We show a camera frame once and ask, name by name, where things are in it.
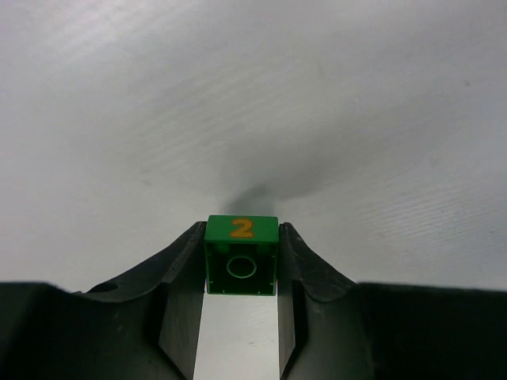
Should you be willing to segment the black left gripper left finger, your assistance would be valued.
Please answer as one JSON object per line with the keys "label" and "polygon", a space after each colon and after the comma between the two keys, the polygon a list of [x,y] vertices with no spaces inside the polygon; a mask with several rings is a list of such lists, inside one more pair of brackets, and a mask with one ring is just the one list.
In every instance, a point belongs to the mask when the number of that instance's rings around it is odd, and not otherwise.
{"label": "black left gripper left finger", "polygon": [[2,378],[192,378],[204,231],[194,223],[161,252],[86,292],[2,283]]}

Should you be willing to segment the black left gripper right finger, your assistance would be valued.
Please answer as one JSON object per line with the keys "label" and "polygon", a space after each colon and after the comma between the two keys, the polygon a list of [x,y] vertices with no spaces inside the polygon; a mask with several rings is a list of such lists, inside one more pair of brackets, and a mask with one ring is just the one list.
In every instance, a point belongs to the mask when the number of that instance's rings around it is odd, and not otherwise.
{"label": "black left gripper right finger", "polygon": [[282,379],[503,379],[503,291],[355,283],[280,226]]}

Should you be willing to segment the green number two lego cube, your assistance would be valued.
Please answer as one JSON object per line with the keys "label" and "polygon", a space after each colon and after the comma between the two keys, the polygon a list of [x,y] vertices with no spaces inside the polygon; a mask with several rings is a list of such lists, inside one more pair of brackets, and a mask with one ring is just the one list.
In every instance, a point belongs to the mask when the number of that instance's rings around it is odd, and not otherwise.
{"label": "green number two lego cube", "polygon": [[275,216],[209,216],[204,234],[207,293],[274,296],[278,249]]}

